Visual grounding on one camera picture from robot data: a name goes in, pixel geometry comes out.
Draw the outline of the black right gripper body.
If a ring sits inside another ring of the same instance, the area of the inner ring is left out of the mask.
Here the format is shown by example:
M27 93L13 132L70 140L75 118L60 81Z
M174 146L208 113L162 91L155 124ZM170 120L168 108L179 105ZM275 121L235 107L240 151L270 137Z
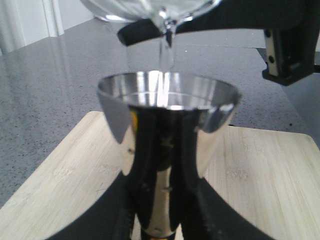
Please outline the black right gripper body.
M316 51L320 35L318 26L264 30L265 48L261 56L266 63L262 77L282 86L290 86L320 72L320 53Z

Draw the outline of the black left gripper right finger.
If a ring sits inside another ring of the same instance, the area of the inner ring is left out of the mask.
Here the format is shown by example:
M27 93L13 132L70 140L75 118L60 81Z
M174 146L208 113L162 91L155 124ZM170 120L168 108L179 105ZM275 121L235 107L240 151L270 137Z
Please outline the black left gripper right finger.
M181 214L185 240L271 240L272 237L236 212L204 178L182 177Z

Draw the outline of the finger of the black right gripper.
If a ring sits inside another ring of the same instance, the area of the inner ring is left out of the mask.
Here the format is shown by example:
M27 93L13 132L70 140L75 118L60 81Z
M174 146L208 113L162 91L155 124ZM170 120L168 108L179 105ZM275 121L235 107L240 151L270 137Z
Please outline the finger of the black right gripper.
M222 0L212 10L182 23L178 33L228 29L286 30L300 24L318 0Z
M119 41L126 47L159 38L163 33L150 19L130 23L117 32Z

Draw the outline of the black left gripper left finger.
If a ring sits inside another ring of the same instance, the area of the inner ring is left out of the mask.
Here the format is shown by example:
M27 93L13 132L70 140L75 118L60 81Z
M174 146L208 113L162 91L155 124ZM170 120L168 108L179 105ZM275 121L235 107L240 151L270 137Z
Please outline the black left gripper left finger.
M49 238L51 240L130 240L135 207L132 193L139 176L119 173L101 197L81 216Z

